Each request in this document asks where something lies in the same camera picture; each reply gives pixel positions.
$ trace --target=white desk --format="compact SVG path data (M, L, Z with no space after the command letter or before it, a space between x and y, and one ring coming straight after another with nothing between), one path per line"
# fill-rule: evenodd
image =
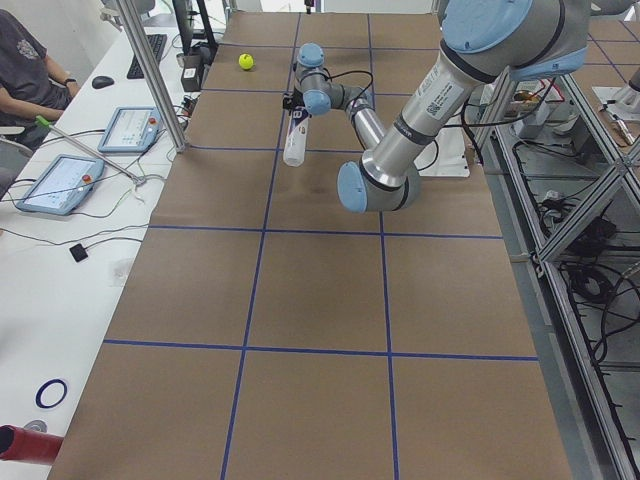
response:
M175 56L179 49L171 42L173 29L148 29L167 33L165 58L160 64L172 101L180 105L184 92ZM109 75L115 84L94 90L90 81L83 86L57 126L67 133L104 129L118 106L153 105L144 80L127 80L132 52L124 33L96 67L93 76ZM100 135L83 136L95 148ZM61 153L84 155L65 141L39 149L19 178L36 178ZM167 134L141 159L146 174L166 177L175 151ZM134 157L111 157L128 165ZM142 175L137 167L132 169ZM110 167L105 176L115 173ZM54 242L72 240L105 229L143 225L149 220L163 183L150 179L138 189L138 200L127 196L113 215L104 219L80 215L43 217L16 210L10 202L0 203L0 227ZM78 211L93 215L108 213L132 182L117 175L95 186L94 192ZM13 188L19 198L25 188ZM110 236L141 239L145 228ZM99 236L83 242L87 246L108 238ZM64 436L76 409L84 384L102 342L106 328L122 293L127 269L135 258L139 243L114 240L89 250L89 258L76 263L69 247L47 246L41 242L3 233L0 235L0 424L24 426L31 420L47 423L49 432ZM69 386L66 399L57 407L43 410L35 404L38 388L53 378ZM49 467L19 462L0 462L3 480L39 480Z

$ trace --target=grid of blue tape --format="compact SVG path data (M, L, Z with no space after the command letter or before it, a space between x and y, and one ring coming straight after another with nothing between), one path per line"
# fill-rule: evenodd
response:
M301 15L298 15L298 21L296 25L295 41L293 46L256 46L256 48L284 48L291 50L291 63L293 63L296 45L298 41L298 35L300 32ZM367 15L367 30L368 30L368 48L357 48L349 50L368 50L369 51L369 63L371 72L374 73L374 57L373 52L375 50L406 50L406 51L437 51L437 49L420 49L420 48L373 48L371 42L371 22L370 16ZM348 49L346 47L327 47L327 49ZM292 75L289 72L287 79L287 91L291 88ZM251 93L271 93L282 94L284 91L277 90L243 90L243 89L203 89L203 91L210 92L251 92ZM375 93L377 96L403 96L408 97L409 94L397 94L397 93ZM420 352L397 352L393 350L393 339L391 330L391 316L389 310L389 295L388 295L388 283L387 283L387 254L385 240L387 237L422 237L422 238L450 238L450 239L475 239L475 240L501 240L501 236L494 235L456 235L456 234L428 234L428 233L391 233L385 232L384 228L384 215L379 214L379 231L378 232L358 232L358 231L316 231L316 230L284 230L284 229L270 229L267 228L269 221L269 212L271 207L271 199L273 195L276 167L278 162L278 155L282 151L281 139L283 128L285 124L285 112L283 111L280 118L280 126L277 137L277 146L273 149L266 148L233 148L233 147L209 147L195 145L193 148L202 150L225 150L225 151L267 151L273 152L273 167L271 171L271 180L269 184L269 191L267 197L267 204L264 212L263 226L261 229L255 228L233 228L233 227L209 227L209 226L177 226L177 225L151 225L152 229L178 229L178 230L213 230L213 231L229 231L229 232L252 232L260 234L260 243L258 247L258 258L256 261L255 274L253 279L251 299L249 303L249 311L247 314L245 332L242 345L214 345L214 344L198 344L198 343L178 343L178 342L154 342L154 341L137 341L137 340L119 340L119 339L105 339L105 344L111 345L130 345L139 347L165 347L165 348L185 348L185 349L209 349L209 350L227 350L240 352L240 362L238 366L238 374L236 378L235 391L233 397L233 403L231 408L231 415L229 419L229 427L227 432L227 440L225 444L225 452L220 472L220 480L225 480L229 456L231 452L234 425L237 415L238 400L240 391L242 388L242 378L244 373L244 363L246 354L248 352L271 352L271 353L291 353L291 354L320 354L320 355L343 355L343 356L369 356L369 357L386 357L388 365L389 375L389 400L391 410L391 435L392 435L392 447L393 447L393 464L394 464L394 479L400 478L400 461L398 456L398 440L397 440L397 428L396 428L396 405L395 405L395 385L394 385L394 370L393 361L396 358L423 358L423 359L450 359L450 360L473 360L473 361L508 361L508 362L537 362L536 356L512 356L512 355L466 355L466 354L448 354L448 353L420 353ZM359 151L351 150L309 150L313 152L326 152L326 153L361 153ZM387 348L385 351L360 351L360 350L331 350L331 349L308 349L308 348L281 348L281 347L268 347L268 346L255 346L249 345L249 335L251 331L251 321L253 316L253 308L256 297L257 285L260 278L260 270L262 265L262 255L264 250L265 237L268 233L284 233L284 234L322 234L322 235L367 235L377 236L380 238L381 246L381 259L382 262L382 281L384 292L384 306L385 306L385 320L386 320L386 339Z
M638 36L633 33L633 31L626 25L625 22L620 21L618 22L620 23L620 25L622 25L622 27L629 32L629 34L633 37L633 40L603 40L603 39L596 39L593 37L593 35L589 34L589 40L591 42L593 42L598 49L600 50L600 52L602 52L602 54L604 55L604 57L607 59L606 63L597 63L597 62L589 62L586 63L586 65L609 65L611 67L613 67L613 69L616 71L616 73L620 76L620 78L623 81L627 81L629 80L628 78L625 78L624 75L622 74L622 72L620 71L620 69L618 68L619 66L638 66L640 65L640 59L638 59L637 62L635 63L614 63L611 60L611 57L609 56L609 54L607 53L606 48L604 48L602 46L603 43L622 43L622 44L640 44L640 38L638 38Z

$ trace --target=black square object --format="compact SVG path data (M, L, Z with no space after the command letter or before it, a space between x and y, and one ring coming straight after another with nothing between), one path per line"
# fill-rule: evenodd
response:
M81 262L85 258L89 257L85 248L79 243L76 243L73 247L69 248L69 251L76 262Z
M182 88L185 92L199 92L202 85L202 73L204 64L200 54L183 57L184 67L182 69Z

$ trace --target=white plastic bottle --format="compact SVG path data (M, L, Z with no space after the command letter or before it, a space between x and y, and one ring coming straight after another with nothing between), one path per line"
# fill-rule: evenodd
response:
M284 146L284 163L290 167L299 167L304 162L309 130L309 112L304 107L296 107L289 117L289 130Z

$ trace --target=blue ring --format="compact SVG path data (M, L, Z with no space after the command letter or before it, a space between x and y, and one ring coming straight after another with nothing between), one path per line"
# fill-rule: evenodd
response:
M49 388L51 385L55 385L56 383L62 385L62 388L64 389L62 392L62 397L60 397L60 400L58 400L55 403L52 403L51 405L45 405L44 403L42 403L42 394L47 388ZM68 391L69 391L69 387L67 387L67 384L63 380L59 378L54 378L53 380L49 380L38 389L38 393L36 393L36 405L44 409L56 407L62 403L62 401L67 396Z

